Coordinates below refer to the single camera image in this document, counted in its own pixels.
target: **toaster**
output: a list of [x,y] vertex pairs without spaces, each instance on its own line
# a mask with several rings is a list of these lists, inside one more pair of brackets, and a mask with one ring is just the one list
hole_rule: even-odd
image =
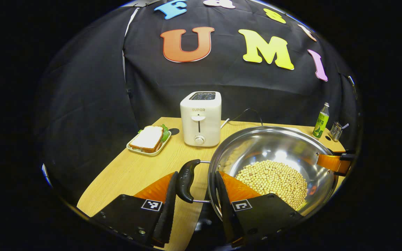
[[216,146],[220,142],[221,94],[192,92],[180,103],[184,142]]

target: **beans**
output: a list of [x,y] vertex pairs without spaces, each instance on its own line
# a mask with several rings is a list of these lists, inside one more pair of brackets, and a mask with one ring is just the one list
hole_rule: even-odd
[[236,179],[261,195],[276,194],[296,210],[303,205],[308,192],[306,180],[297,170],[271,160],[245,166]]

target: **white bread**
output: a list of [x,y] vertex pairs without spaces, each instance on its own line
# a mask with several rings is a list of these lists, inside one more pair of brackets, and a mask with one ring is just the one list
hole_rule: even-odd
[[163,127],[149,125],[139,133],[129,146],[134,149],[140,149],[143,152],[153,153],[161,146],[163,133]]

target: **sandwich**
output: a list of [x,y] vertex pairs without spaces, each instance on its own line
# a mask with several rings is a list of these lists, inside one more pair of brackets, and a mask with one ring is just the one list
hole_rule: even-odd
[[139,135],[131,141],[129,146],[141,152],[154,153],[169,138],[169,135],[169,129],[164,124],[160,127],[149,125],[139,131]]

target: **letter m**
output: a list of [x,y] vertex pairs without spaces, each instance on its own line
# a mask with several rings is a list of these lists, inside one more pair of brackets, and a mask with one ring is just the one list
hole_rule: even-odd
[[274,56],[277,53],[276,65],[288,70],[294,70],[294,65],[291,63],[288,48],[286,47],[288,43],[284,39],[272,37],[271,41],[266,43],[266,41],[253,30],[238,30],[238,32],[244,35],[244,39],[246,40],[247,52],[243,55],[245,61],[262,62],[263,59],[258,55],[258,49],[268,64],[273,62]]

